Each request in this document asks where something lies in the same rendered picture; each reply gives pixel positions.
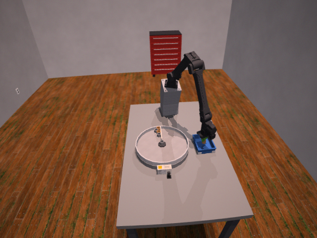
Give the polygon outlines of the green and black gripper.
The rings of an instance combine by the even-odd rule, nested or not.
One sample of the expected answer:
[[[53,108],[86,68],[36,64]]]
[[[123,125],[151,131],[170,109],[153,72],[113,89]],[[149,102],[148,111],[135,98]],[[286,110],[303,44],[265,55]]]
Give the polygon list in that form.
[[[208,138],[207,135],[205,135],[205,136],[202,136],[202,135],[201,135],[201,130],[200,130],[200,131],[197,131],[197,134],[200,136],[202,142],[205,141],[205,140]]]

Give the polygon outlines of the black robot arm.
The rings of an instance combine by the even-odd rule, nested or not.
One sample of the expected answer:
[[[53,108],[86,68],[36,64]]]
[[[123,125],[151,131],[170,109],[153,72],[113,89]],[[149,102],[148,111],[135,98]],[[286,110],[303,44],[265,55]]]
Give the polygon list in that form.
[[[193,51],[184,54],[183,60],[179,65],[172,71],[167,73],[167,79],[165,80],[164,87],[166,88],[178,88],[178,81],[181,78],[182,72],[188,67],[189,74],[194,77],[198,100],[199,100],[199,111],[200,111],[200,122],[202,123],[201,135],[207,135],[211,141],[216,136],[216,126],[212,123],[212,113],[208,106],[206,90],[203,80],[203,70],[205,70],[204,61],[201,60],[198,55]],[[206,130],[204,130],[206,129]]]

